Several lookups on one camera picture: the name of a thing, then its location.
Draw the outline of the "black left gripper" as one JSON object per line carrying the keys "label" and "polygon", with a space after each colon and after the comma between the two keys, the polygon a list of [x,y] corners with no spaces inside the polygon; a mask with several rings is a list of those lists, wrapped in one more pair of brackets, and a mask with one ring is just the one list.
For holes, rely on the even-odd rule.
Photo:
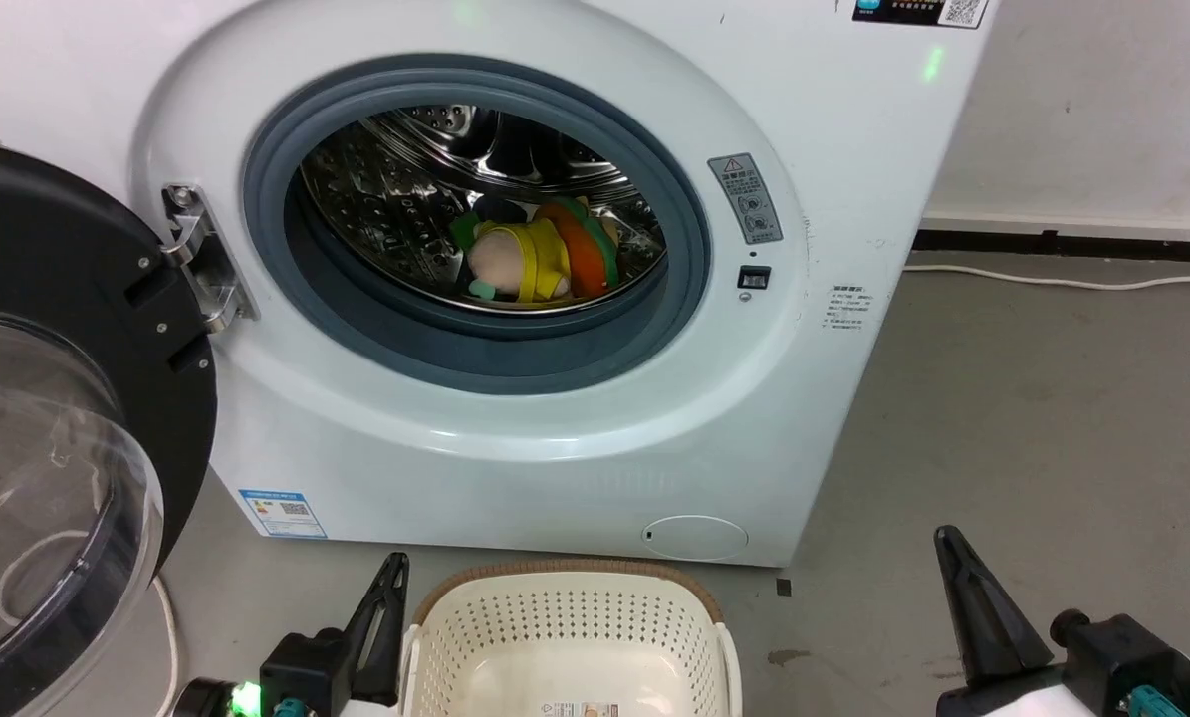
{"label": "black left gripper", "polygon": [[346,633],[290,633],[253,681],[198,677],[171,702],[171,717],[397,717],[409,556],[386,556]]}

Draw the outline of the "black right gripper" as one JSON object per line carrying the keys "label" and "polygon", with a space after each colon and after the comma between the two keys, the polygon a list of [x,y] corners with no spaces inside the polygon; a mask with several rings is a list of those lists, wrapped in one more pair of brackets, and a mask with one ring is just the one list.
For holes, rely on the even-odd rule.
{"label": "black right gripper", "polygon": [[1065,609],[1036,628],[956,526],[933,532],[965,684],[939,698],[939,717],[1190,717],[1190,658],[1115,615]]}

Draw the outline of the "white perforated laundry basket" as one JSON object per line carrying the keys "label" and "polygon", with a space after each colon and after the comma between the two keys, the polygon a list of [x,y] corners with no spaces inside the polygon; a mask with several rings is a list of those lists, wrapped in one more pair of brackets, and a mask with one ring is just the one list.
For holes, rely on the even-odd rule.
{"label": "white perforated laundry basket", "polygon": [[400,717],[540,717],[545,702],[743,717],[739,654],[718,599],[668,566],[580,558],[466,570],[416,606]]}

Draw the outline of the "white front-load washing machine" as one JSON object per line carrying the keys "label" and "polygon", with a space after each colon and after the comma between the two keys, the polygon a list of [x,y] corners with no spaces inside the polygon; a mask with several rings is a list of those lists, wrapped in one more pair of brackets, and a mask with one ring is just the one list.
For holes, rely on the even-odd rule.
{"label": "white front-load washing machine", "polygon": [[[334,541],[784,567],[1004,1],[942,29],[854,23],[854,0],[0,0],[0,146],[161,244],[162,185],[203,190],[259,313],[208,333],[206,473],[244,512],[239,490],[303,493]],[[585,389],[470,394],[300,317],[250,240],[253,136],[312,81],[416,54],[566,78],[668,147],[714,264],[666,350]],[[707,164],[739,153],[779,243],[744,243]]]}

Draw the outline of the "yellow and pink plush doll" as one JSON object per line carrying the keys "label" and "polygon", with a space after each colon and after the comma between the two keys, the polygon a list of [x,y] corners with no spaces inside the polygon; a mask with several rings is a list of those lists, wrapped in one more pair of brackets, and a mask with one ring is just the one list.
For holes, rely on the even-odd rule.
{"label": "yellow and pink plush doll", "polygon": [[470,272],[471,298],[544,306],[571,297],[566,243],[553,221],[532,218],[525,205],[481,196],[449,231]]}

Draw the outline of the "orange and green plush toy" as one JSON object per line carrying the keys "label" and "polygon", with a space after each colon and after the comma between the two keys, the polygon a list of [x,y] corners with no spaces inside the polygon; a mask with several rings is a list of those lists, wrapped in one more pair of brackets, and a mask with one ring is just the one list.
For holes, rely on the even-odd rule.
{"label": "orange and green plush toy", "polygon": [[566,245],[569,281],[576,298],[600,298],[622,285],[618,241],[584,200],[551,199],[536,208],[534,218],[555,224]]}

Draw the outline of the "blue energy label sticker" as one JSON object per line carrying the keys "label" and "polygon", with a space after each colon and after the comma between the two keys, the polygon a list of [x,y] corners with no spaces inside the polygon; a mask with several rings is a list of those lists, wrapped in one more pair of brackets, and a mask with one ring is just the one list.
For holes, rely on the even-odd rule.
{"label": "blue energy label sticker", "polygon": [[268,537],[327,540],[320,518],[313,512],[303,493],[239,490],[242,504],[256,521],[258,530]]}

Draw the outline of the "grey rubber door gasket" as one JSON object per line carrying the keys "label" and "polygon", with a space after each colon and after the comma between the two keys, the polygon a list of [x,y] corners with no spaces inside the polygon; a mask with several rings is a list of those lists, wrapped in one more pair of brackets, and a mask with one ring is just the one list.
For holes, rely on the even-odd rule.
{"label": "grey rubber door gasket", "polygon": [[[349,122],[447,103],[544,122],[621,168],[666,235],[660,272],[607,303],[541,315],[458,309],[369,273],[309,203],[300,163]],[[649,128],[566,78],[499,59],[402,55],[312,81],[256,131],[243,196],[253,249],[300,317],[368,361],[470,394],[564,394],[639,367],[691,321],[714,264],[703,201]]]}

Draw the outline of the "chrome door hinge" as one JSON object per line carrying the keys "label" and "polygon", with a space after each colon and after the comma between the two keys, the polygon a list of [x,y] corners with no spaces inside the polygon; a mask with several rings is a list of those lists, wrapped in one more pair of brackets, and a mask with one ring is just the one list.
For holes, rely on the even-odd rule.
{"label": "chrome door hinge", "polygon": [[165,183],[161,201],[170,232],[170,239],[162,241],[162,254],[184,273],[206,331],[223,333],[234,321],[258,321],[203,190],[194,183]]}

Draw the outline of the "stainless steel washer drum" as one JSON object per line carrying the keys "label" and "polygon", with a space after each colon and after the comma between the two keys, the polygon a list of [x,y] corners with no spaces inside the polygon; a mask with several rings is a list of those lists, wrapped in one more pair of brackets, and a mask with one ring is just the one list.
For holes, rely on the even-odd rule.
{"label": "stainless steel washer drum", "polygon": [[[621,168],[536,119],[466,103],[409,106],[336,130],[299,166],[305,195],[369,273],[453,308],[560,314],[607,303],[660,272],[668,241]],[[582,199],[618,241],[621,287],[544,306],[480,301],[449,224],[489,195],[525,205]]]}

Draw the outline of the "grey warning sticker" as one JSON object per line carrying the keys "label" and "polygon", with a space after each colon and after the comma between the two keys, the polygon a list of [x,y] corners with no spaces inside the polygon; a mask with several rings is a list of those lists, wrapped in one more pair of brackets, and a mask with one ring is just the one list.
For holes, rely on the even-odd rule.
{"label": "grey warning sticker", "polygon": [[724,155],[710,158],[707,164],[734,209],[744,243],[762,245],[782,241],[778,213],[774,209],[771,191],[753,155]]}

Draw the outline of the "black washer door clear glass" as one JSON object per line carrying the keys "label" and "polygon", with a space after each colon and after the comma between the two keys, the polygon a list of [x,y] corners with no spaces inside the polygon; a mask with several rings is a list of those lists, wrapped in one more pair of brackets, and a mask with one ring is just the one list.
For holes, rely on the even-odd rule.
{"label": "black washer door clear glass", "polygon": [[198,503],[217,404],[156,232],[0,146],[0,717],[43,717],[138,606]]}

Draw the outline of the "black QR code sticker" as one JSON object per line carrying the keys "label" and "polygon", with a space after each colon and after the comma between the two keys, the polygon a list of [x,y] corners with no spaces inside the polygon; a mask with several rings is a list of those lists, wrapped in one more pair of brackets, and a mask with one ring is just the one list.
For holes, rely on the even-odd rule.
{"label": "black QR code sticker", "polygon": [[854,0],[854,23],[981,29],[990,0]]}

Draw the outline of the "black wall baseboard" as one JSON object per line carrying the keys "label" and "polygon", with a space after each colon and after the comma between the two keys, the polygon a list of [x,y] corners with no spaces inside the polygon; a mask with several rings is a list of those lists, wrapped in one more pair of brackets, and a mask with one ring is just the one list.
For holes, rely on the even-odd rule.
{"label": "black wall baseboard", "polygon": [[1067,235],[1067,233],[1060,233],[1056,229],[1045,229],[1041,233],[919,229],[912,249],[914,251],[963,251],[963,253],[1190,263],[1190,241]]}

